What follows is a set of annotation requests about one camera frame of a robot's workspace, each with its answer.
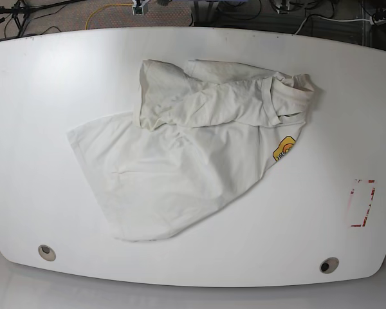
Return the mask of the white T-shirt yellow logo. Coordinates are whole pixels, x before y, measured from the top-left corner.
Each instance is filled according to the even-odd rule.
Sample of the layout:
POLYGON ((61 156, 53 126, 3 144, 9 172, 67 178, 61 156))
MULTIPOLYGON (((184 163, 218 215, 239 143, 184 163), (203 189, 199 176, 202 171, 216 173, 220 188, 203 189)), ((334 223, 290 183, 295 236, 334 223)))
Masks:
POLYGON ((246 64, 145 60, 129 113, 82 124, 70 146, 122 241, 167 239, 253 187, 295 144, 315 87, 246 64))

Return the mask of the black tripod stand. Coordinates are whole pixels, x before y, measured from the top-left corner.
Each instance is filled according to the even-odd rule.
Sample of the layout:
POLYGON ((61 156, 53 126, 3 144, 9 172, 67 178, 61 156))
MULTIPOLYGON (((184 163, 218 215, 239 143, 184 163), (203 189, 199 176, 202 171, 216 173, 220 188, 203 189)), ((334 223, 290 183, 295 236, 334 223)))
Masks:
POLYGON ((17 27, 17 35, 13 37, 8 37, 6 34, 6 27, 8 25, 6 25, 5 29, 3 30, 4 38, 0 39, 0 42, 21 38, 28 27, 31 15, 42 10, 49 10, 58 7, 64 8, 65 6, 75 3, 81 3, 81 0, 61 1, 48 5, 30 5, 27 3, 27 1, 16 1, 11 8, 0 6, 0 15, 5 15, 4 17, 0 18, 0 24, 5 22, 6 19, 9 18, 10 20, 8 22, 14 21, 17 27))

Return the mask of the white power strip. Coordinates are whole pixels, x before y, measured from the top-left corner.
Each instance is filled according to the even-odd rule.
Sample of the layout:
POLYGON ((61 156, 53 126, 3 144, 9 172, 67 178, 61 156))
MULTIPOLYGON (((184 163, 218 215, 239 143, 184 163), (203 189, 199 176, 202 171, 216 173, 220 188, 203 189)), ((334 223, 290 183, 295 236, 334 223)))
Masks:
POLYGON ((375 11, 371 16, 370 23, 372 25, 380 25, 386 23, 386 9, 380 9, 375 11))

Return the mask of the red tape rectangle marking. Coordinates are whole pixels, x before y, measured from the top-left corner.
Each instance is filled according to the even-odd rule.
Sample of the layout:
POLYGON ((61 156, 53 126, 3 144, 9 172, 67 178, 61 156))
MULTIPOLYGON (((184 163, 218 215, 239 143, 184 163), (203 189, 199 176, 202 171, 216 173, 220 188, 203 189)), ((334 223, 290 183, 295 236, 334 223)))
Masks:
POLYGON ((349 227, 365 227, 376 188, 375 180, 357 179, 351 189, 347 208, 349 227))

